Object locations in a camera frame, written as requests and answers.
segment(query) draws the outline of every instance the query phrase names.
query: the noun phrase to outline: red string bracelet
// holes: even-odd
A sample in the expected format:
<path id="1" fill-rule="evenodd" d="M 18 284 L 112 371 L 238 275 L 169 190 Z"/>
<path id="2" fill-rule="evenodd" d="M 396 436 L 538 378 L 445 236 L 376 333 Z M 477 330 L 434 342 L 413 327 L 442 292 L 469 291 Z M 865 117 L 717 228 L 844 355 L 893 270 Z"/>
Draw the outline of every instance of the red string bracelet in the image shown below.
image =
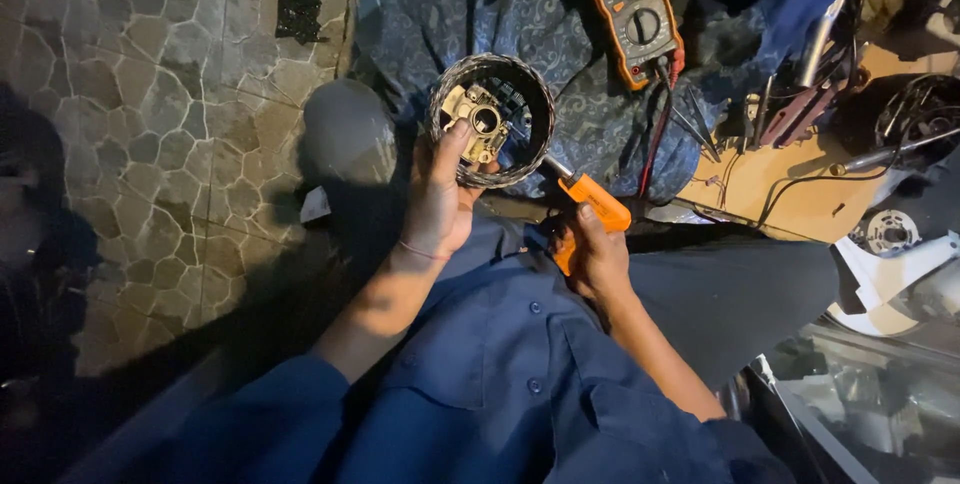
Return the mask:
<path id="1" fill-rule="evenodd" d="M 449 260 L 450 260 L 450 256 L 449 256 L 449 255 L 447 255 L 447 256 L 443 256 L 443 255 L 432 255 L 432 254 L 430 254 L 430 253 L 427 253 L 426 251 L 420 251 L 419 249 L 416 249 L 413 245 L 407 244 L 407 243 L 403 242 L 402 240 L 399 241 L 399 242 L 400 242 L 400 245 L 402 245 L 407 251 L 413 253 L 414 255 L 419 255 L 420 257 L 426 257 L 427 259 L 433 259 L 434 261 L 449 261 Z"/>

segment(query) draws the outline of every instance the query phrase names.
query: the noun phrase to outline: hand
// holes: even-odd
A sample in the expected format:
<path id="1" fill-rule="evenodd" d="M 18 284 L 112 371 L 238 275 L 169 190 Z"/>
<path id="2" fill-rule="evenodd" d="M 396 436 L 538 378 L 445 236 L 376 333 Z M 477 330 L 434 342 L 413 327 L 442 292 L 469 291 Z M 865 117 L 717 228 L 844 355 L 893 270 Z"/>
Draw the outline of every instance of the hand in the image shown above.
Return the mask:
<path id="1" fill-rule="evenodd" d="M 418 251 L 450 257 L 467 241 L 474 224 L 474 202 L 482 189 L 457 184 L 460 154 L 470 140 L 471 125 L 458 120 L 431 151 L 426 136 L 416 140 L 410 176 L 410 206 L 400 238 Z M 480 171 L 497 172 L 497 161 Z"/>
<path id="2" fill-rule="evenodd" d="M 594 208 L 583 202 L 577 206 L 577 216 L 564 228 L 563 236 L 575 235 L 577 248 L 570 257 L 570 277 L 567 285 L 584 298 L 606 306 L 633 294 L 630 285 L 630 253 L 622 232 L 607 233 Z M 554 251 L 563 249 L 563 239 L 553 241 Z"/>

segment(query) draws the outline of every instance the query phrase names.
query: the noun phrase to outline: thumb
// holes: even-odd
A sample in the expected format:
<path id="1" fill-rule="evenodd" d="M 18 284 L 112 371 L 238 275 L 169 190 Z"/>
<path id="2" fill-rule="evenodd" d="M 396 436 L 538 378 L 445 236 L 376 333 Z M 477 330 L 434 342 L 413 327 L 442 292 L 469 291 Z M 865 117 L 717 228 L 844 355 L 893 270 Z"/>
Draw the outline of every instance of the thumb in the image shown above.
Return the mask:
<path id="1" fill-rule="evenodd" d="M 581 202 L 577 206 L 577 223 L 580 225 L 580 232 L 594 252 L 602 252 L 610 246 L 610 239 L 607 238 L 607 230 L 603 226 L 603 221 L 597 218 L 594 208 L 588 202 Z"/>
<path id="2" fill-rule="evenodd" d="M 446 182 L 457 178 L 457 166 L 460 164 L 460 154 L 464 153 L 467 142 L 470 140 L 471 125 L 465 119 L 459 119 L 450 127 L 437 145 L 437 152 L 433 156 L 433 180 Z"/>

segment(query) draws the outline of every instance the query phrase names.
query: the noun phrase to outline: concrete floor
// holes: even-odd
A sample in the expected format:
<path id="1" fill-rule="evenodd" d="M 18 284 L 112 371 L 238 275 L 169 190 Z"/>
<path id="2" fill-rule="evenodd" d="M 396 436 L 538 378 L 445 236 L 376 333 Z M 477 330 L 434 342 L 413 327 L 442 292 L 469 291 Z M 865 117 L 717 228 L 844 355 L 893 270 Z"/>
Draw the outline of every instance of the concrete floor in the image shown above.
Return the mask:
<path id="1" fill-rule="evenodd" d="M 348 2 L 321 1 L 331 41 L 302 47 L 274 37 L 277 0 L 0 0 L 0 79 L 54 123 L 98 237 L 78 375 L 229 312 L 304 239 L 301 107 Z"/>

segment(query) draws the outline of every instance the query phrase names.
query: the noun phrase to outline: orange multimeter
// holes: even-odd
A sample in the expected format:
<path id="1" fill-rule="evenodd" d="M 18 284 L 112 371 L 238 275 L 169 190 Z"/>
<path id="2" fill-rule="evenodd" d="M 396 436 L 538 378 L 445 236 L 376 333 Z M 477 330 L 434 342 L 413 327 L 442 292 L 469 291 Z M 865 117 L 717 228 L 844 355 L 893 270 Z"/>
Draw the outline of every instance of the orange multimeter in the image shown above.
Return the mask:
<path id="1" fill-rule="evenodd" d="M 670 0 L 595 1 L 613 35 L 617 70 L 630 90 L 650 82 L 649 61 L 684 48 Z"/>

